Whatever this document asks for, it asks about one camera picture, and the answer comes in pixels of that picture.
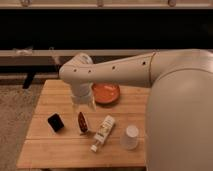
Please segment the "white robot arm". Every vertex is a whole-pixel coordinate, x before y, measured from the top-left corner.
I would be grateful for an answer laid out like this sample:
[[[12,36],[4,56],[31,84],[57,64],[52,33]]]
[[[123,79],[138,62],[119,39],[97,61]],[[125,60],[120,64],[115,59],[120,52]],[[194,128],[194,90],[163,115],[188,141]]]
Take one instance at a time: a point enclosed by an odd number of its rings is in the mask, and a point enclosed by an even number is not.
[[[59,75],[77,103],[93,83],[148,87],[147,171],[213,171],[213,52],[166,50],[98,64],[80,53]]]

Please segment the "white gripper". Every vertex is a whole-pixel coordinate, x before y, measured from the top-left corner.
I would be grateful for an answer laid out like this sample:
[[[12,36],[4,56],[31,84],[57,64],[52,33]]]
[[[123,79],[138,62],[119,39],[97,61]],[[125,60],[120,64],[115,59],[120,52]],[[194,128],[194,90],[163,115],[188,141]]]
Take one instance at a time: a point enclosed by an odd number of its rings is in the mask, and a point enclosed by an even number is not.
[[[71,98],[74,102],[72,104],[73,114],[76,117],[78,116],[78,113],[79,113],[78,104],[88,104],[91,110],[96,111],[96,104],[95,104],[95,101],[93,101],[93,94],[92,94],[90,83],[73,84],[71,86],[71,91],[72,91]]]

